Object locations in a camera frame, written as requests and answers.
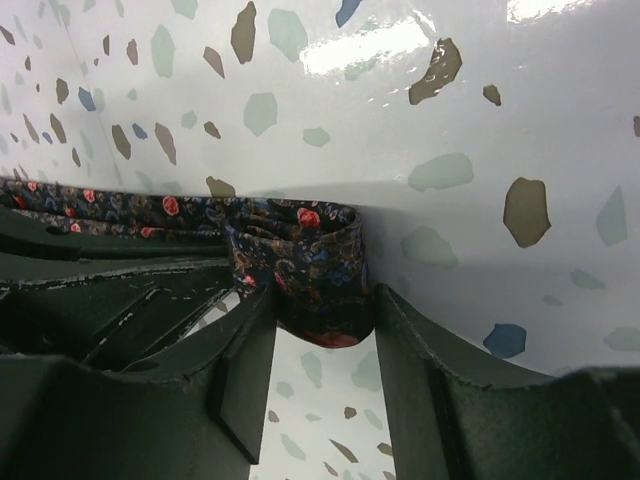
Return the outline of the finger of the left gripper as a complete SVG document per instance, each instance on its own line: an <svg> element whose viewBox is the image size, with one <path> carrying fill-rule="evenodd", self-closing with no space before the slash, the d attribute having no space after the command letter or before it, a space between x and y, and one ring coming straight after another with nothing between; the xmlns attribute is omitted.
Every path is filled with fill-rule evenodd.
<svg viewBox="0 0 640 480"><path fill-rule="evenodd" d="M227 247L217 240L202 244L73 233L47 226L6 207L1 209L1 251L45 260L225 258L228 255Z"/></svg>
<svg viewBox="0 0 640 480"><path fill-rule="evenodd" d="M1 300L1 351L121 371L184 338L232 288L222 264L19 290Z"/></svg>

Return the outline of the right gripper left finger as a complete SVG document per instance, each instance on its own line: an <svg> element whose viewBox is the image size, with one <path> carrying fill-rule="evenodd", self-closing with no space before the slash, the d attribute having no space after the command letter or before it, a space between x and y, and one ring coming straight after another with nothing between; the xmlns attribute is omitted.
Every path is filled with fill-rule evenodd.
<svg viewBox="0 0 640 480"><path fill-rule="evenodd" d="M5 479L245 479L259 461L276 334L264 287L121 372L1 359Z"/></svg>

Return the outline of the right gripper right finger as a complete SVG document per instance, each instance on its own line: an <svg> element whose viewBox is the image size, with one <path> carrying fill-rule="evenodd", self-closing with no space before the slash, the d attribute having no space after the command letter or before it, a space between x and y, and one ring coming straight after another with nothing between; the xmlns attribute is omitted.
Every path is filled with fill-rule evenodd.
<svg viewBox="0 0 640 480"><path fill-rule="evenodd" d="M635 479L639 372L561 377L496 358L386 285L376 344L400 479Z"/></svg>

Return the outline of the navy floral paisley tie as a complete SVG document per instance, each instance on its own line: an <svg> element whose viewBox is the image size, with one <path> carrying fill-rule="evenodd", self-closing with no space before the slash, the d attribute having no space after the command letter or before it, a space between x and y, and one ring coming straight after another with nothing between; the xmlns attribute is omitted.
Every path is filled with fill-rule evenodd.
<svg viewBox="0 0 640 480"><path fill-rule="evenodd" d="M324 348L345 348L373 330L362 218L338 203L256 197L134 194L1 181L1 203L73 233L229 249L240 298L275 282L281 328Z"/></svg>

